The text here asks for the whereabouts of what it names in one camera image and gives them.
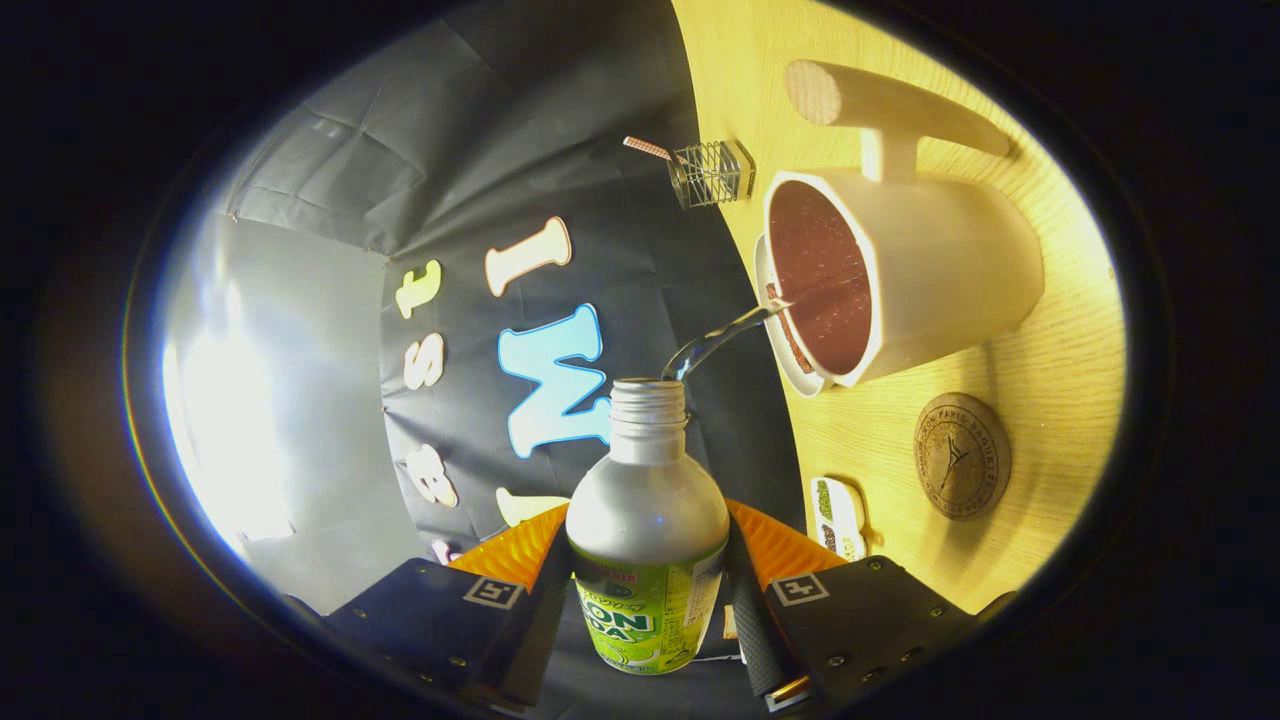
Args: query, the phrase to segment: wire basket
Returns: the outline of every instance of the wire basket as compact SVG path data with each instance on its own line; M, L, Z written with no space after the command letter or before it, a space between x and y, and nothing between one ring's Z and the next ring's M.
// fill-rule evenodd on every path
M740 142L717 141L676 150L667 160L680 206L703 208L751 196L755 168Z

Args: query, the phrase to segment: gray wall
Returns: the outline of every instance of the gray wall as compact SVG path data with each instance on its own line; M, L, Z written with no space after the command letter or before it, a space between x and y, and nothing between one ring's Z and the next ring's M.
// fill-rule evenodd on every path
M246 562L321 614L430 553L401 498L381 418L383 263L210 214L170 270L168 370L182 382L166 374L166 404L175 434L189 438L193 486L198 474L206 512ZM209 350L209 337L228 333L250 361ZM241 534L243 511L280 503L293 534Z

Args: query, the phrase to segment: mug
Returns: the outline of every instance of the mug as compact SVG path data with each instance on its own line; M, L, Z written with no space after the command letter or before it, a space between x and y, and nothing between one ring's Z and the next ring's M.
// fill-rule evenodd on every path
M854 278L783 310L814 372L845 387L1014 329L1044 291L1039 238L987 186L783 170L764 211L783 297Z
M767 256L800 352L845 387L1016 328L1044 292L1039 238L1000 191L916 177L923 136L993 154L986 118L918 87L797 60L787 94L810 122L861 129L863 167L778 172L764 196ZM831 279L849 279L833 288Z

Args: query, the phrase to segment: wooden table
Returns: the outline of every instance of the wooden table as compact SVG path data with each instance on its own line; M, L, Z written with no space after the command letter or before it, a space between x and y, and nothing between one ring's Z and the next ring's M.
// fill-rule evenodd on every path
M1010 136L1014 151L1006 158L925 138L919 170L991 184L1028 218L1044 254L1044 296L1036 310L1016 333L865 386L814 398L787 387L801 478L777 478L799 488L800 480L828 475L858 487L872 552L902 564L964 610L982 609L1025 583L1059 546L1116 434L1125 324L1097 225L1064 172L1009 114L884 32L806 0L673 4L701 141L737 138L756 163L753 196L721 206L751 275L762 199L774 173L859 161L855 128L810 124L791 106L782 83L791 60L841 63L909 82L978 111ZM933 509L913 462L916 418L943 392L988 404L1014 448L1004 500L966 523ZM806 515L813 534L812 510Z

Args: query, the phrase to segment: bottle label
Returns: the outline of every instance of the bottle label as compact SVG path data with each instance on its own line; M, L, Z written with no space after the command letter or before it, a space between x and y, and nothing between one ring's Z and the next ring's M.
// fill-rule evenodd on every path
M577 597L595 652L636 675L687 665L716 609L724 544L671 565L613 562L575 548Z

